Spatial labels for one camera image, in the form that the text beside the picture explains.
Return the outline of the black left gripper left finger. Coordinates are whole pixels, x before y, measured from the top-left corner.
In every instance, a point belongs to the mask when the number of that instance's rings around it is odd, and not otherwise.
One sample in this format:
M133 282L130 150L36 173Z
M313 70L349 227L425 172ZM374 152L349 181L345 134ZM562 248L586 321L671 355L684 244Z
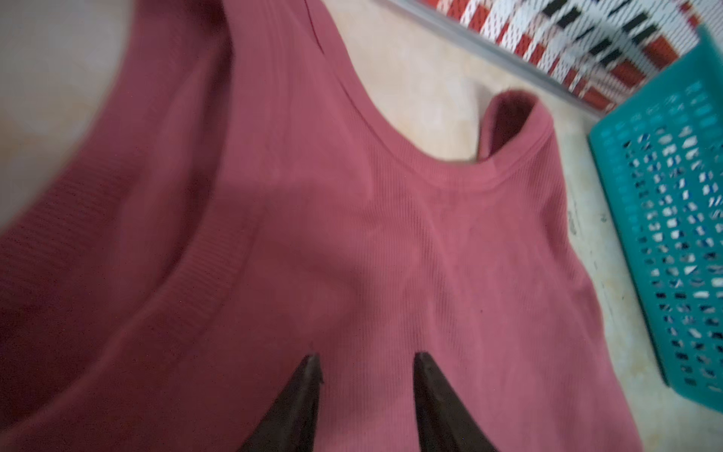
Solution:
M312 452L322 383L319 356L305 356L238 451Z

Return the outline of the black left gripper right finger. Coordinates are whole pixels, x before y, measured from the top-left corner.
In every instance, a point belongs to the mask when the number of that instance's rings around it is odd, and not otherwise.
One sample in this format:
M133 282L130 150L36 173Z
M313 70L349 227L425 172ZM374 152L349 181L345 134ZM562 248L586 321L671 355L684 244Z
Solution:
M414 356L413 393L422 451L498 451L428 352Z

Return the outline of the pink ribbed tank top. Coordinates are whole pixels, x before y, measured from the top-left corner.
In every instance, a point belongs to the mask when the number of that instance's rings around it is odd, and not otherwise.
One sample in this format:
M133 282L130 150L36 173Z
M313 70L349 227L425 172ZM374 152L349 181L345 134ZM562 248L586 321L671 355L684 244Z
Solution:
M317 451L416 451L429 352L500 451L639 451L553 118L476 161L385 120L319 1L139 1L70 165L1 237L5 451L235 451L308 355Z

